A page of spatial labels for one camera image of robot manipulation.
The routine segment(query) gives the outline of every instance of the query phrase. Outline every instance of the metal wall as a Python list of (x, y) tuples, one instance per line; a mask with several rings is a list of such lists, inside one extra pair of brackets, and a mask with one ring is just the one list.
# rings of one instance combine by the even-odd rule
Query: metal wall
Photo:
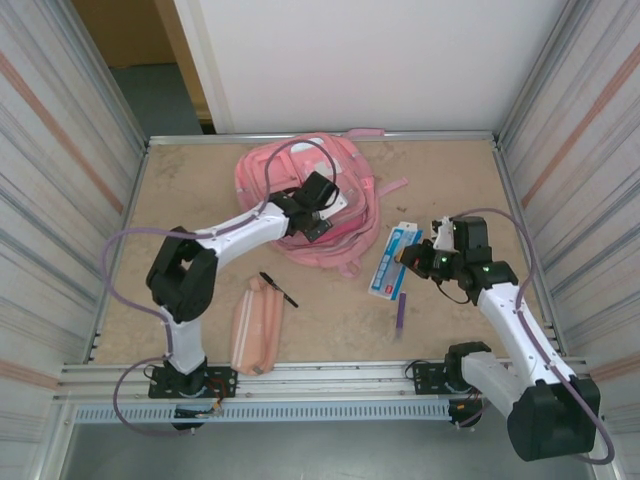
[(1, 478), (29, 467), (60, 367), (83, 361), (144, 153), (67, 3), (0, 7)]
[(640, 476), (640, 2), (576, 2), (500, 140), (572, 355)]

